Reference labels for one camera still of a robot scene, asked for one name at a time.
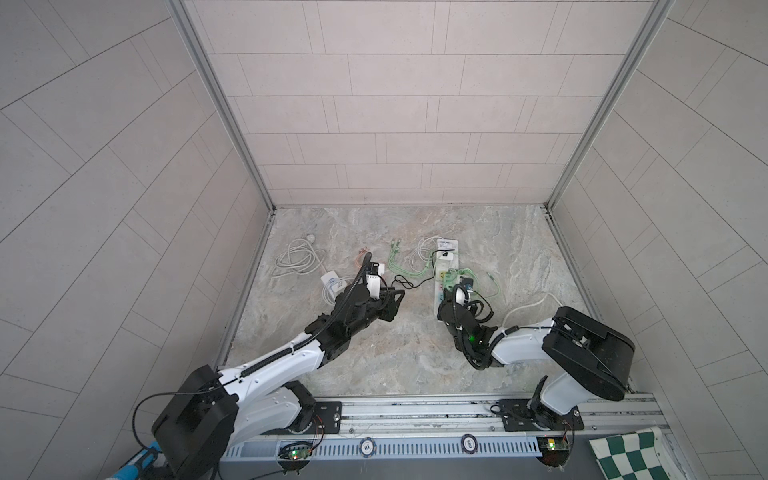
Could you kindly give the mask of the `long multicolour power strip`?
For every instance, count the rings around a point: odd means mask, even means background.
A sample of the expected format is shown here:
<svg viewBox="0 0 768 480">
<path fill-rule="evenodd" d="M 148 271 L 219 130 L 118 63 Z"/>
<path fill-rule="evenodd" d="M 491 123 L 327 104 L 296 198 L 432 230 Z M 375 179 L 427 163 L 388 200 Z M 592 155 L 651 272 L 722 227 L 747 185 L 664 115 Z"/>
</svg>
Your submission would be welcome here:
<svg viewBox="0 0 768 480">
<path fill-rule="evenodd" d="M 434 281 L 433 313 L 437 315 L 444 298 L 444 289 L 455 284 L 449 273 L 459 269 L 459 242 L 438 237 L 431 261 Z"/>
</svg>

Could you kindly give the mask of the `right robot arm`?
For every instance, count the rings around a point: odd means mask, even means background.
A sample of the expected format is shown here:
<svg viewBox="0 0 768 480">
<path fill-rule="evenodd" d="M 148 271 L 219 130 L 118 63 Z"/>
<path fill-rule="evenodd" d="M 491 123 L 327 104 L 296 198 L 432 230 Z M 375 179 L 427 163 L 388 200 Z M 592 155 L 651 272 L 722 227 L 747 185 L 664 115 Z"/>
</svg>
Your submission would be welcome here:
<svg viewBox="0 0 768 480">
<path fill-rule="evenodd" d="M 635 345 L 611 327 L 569 306 L 537 324 L 511 327 L 487 327 L 475 316 L 478 311 L 477 301 L 448 298 L 437 311 L 470 366 L 485 370 L 551 359 L 563 370 L 552 381 L 543 376 L 530 399 L 505 399 L 491 407 L 507 431 L 581 430 L 579 404 L 593 397 L 619 402 L 629 391 Z"/>
</svg>

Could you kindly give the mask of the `pink charger with cable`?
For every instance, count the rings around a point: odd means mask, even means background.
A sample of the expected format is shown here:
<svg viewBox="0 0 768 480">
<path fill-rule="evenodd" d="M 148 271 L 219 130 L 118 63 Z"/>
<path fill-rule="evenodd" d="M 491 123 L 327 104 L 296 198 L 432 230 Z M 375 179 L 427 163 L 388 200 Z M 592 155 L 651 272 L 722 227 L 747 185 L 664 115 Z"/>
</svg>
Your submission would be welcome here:
<svg viewBox="0 0 768 480">
<path fill-rule="evenodd" d="M 370 264 L 372 261 L 373 261 L 372 253 L 368 249 L 363 248 L 358 252 L 357 257 L 355 258 L 355 266 L 357 268 L 361 268 L 366 264 Z"/>
</svg>

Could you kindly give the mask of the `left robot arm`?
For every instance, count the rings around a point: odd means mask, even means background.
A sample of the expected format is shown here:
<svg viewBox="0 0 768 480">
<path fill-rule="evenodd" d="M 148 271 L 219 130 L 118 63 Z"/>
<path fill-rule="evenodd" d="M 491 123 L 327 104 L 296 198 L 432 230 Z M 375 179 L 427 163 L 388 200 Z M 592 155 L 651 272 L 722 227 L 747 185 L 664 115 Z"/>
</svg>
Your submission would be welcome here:
<svg viewBox="0 0 768 480">
<path fill-rule="evenodd" d="M 225 451 L 273 430 L 302 432 L 316 401 L 299 377 L 347 350 L 354 335 L 376 320 L 391 322 L 405 296 L 383 287 L 373 297 L 357 280 L 284 346 L 220 371 L 204 365 L 176 390 L 154 421 L 153 442 L 115 473 L 117 479 L 199 479 L 214 475 Z"/>
</svg>

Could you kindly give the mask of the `green charger with cable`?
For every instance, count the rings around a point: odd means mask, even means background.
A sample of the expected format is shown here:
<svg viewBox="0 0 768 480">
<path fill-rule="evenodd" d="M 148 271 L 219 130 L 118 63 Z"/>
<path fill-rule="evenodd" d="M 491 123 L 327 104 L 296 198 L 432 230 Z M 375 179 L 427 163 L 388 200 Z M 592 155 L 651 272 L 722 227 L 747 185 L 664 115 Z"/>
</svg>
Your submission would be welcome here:
<svg viewBox="0 0 768 480">
<path fill-rule="evenodd" d="M 501 293 L 498 280 L 490 272 L 477 274 L 470 268 L 449 268 L 439 274 L 438 279 L 442 287 L 448 290 L 452 290 L 457 284 L 463 284 L 468 291 L 479 290 L 487 298 L 494 298 Z"/>
</svg>

